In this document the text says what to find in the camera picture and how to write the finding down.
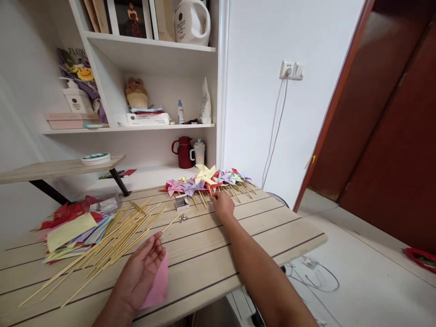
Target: tiled floor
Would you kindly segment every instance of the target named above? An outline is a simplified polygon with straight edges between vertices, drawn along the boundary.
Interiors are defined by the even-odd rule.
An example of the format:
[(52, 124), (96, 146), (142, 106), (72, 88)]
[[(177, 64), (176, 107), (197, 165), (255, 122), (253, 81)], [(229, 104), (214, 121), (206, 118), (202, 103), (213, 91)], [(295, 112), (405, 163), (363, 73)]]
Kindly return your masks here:
[[(436, 275), (402, 254), (406, 244), (310, 190), (298, 214), (328, 235), (326, 244), (306, 256), (330, 270), (340, 284), (334, 290), (334, 277), (321, 266), (308, 268), (304, 258), (287, 266), (287, 274), (295, 278), (290, 281), (320, 325), (436, 326)], [(234, 300), (238, 308), (238, 298), (245, 301), (242, 296), (243, 291)], [(249, 303), (239, 310), (241, 326), (252, 326)]]

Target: left hand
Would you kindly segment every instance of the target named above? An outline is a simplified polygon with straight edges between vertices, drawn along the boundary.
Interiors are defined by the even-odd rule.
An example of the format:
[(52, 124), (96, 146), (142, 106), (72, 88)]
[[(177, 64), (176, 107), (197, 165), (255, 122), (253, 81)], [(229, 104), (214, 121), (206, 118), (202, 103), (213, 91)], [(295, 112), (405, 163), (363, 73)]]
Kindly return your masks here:
[(134, 311), (141, 308), (165, 257), (161, 236), (162, 232), (154, 234), (130, 256), (112, 291), (111, 297), (128, 304)]

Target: small bottle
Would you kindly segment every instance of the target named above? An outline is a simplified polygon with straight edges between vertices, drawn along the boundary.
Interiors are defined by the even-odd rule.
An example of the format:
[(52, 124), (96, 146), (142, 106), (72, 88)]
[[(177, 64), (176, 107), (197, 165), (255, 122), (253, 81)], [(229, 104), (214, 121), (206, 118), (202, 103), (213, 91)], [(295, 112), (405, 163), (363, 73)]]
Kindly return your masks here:
[(178, 101), (178, 123), (179, 124), (183, 124), (185, 122), (184, 117), (183, 117), (183, 107), (182, 107), (182, 101), (179, 100)]
[(93, 114), (91, 102), (89, 101), (88, 94), (79, 89), (79, 86), (72, 79), (66, 77), (60, 77), (60, 79), (66, 79), (68, 82), (68, 88), (64, 89), (64, 95), (67, 98), (69, 107), (74, 113)]

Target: door frame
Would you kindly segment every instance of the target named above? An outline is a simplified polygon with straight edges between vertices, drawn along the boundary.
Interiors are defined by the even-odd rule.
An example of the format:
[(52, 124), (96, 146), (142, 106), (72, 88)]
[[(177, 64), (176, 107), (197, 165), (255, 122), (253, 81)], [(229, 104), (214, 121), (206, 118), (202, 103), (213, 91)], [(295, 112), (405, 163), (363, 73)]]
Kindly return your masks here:
[(293, 207), (294, 212), (297, 212), (298, 208), (300, 207), (300, 203), (301, 200), (303, 199), (304, 192), (309, 186), (310, 178), (312, 177), (312, 173), (315, 168), (315, 165), (317, 164), (317, 159), (321, 152), (321, 148), (324, 144), (328, 129), (330, 128), (330, 124), (335, 114), (337, 104), (342, 95), (342, 91), (344, 90), (345, 82), (348, 78), (348, 75), (350, 74), (351, 65), (354, 61), (354, 58), (356, 57), (356, 53), (359, 48), (360, 42), (362, 40), (365, 28), (367, 26), (369, 16), (372, 12), (374, 2), (375, 0), (365, 0), (365, 3), (362, 7), (362, 11), (359, 16), (357, 27), (354, 31), (354, 35), (347, 52), (347, 56), (344, 61), (344, 65), (342, 67), (341, 73), (339, 74), (335, 91), (333, 92), (332, 99), (330, 100), (330, 104), (327, 109), (326, 117), (324, 118), (324, 123), (322, 124), (321, 131), (318, 136), (317, 144), (315, 145), (315, 149), (311, 156), (311, 158), (313, 158), (312, 164), (310, 164), (309, 167), (307, 168), (306, 175), (304, 176), (303, 183), (300, 188), (300, 192), (298, 193), (297, 200), (295, 201)]

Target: wooden door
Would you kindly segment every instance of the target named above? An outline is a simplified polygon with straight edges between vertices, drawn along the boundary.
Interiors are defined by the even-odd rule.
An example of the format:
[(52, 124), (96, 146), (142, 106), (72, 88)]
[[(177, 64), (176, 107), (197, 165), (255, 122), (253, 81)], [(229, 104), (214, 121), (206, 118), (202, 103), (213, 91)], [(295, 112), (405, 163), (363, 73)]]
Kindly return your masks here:
[(337, 201), (432, 18), (434, 0), (376, 0), (309, 188)]
[(386, 107), (339, 205), (436, 254), (436, 24)]

